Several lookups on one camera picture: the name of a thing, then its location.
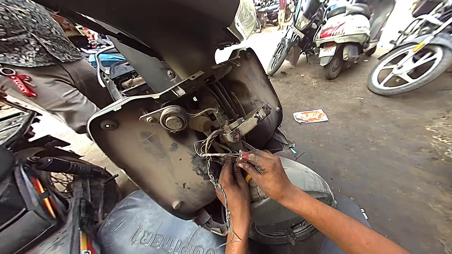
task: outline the person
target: person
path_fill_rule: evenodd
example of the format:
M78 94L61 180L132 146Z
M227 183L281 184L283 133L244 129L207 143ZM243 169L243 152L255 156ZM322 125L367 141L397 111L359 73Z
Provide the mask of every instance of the person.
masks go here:
M293 185L282 166L278 156L259 150L249 152L247 160L237 160L234 165L231 160L226 160L219 182L226 193L231 226L234 230L234 234L231 231L228 232L229 244L226 244L226 254L248 253L250 191L240 172L241 168L251 175L265 194L306 219L344 252L349 254L408 253L388 238ZM224 204L219 188L216 189L216 193Z
M8 95L57 116L77 133L113 102L96 71L48 11L28 0L0 0L0 64L32 78L36 97L26 97L7 76Z
M286 17L286 0L279 0L278 30L284 28L284 18Z

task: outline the patterned clothing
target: patterned clothing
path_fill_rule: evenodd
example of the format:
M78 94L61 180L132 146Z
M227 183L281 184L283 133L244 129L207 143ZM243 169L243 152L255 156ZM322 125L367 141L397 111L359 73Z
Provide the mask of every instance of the patterned clothing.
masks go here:
M30 0L0 0L0 63L38 67L82 58L44 7Z

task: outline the number plate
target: number plate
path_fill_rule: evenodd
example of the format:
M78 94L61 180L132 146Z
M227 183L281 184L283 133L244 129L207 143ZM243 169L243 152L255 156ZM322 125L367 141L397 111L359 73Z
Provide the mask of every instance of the number plate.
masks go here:
M298 35L300 37L300 39L303 39L303 37L305 36L302 32L300 32L298 29L296 29L294 26L290 27L292 29L292 31Z
M336 53L336 46L324 47L320 49L319 58L324 56L334 56L334 53Z

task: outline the headlight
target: headlight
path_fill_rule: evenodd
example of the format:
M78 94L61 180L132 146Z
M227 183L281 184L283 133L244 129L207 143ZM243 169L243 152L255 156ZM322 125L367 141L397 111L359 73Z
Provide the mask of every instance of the headlight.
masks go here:
M311 21L307 17L305 17L302 12L300 12L298 14L297 21L295 22L295 27L298 30L303 30L309 25L310 22Z

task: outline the screw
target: screw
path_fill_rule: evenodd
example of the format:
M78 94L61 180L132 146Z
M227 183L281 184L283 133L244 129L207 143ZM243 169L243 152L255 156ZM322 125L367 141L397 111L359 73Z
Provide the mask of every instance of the screw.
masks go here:
M171 206L173 207L174 210L177 210L177 209L181 208L183 204L184 204L183 201L179 201L179 200L178 200L178 201L174 201L174 202L171 204Z
M173 70L168 70L168 77L170 77L171 79L176 77L176 73Z
M155 122L157 121L157 119L155 119L155 118L153 118L153 117L148 117L148 118L146 118L146 121L147 121L148 123L155 123Z

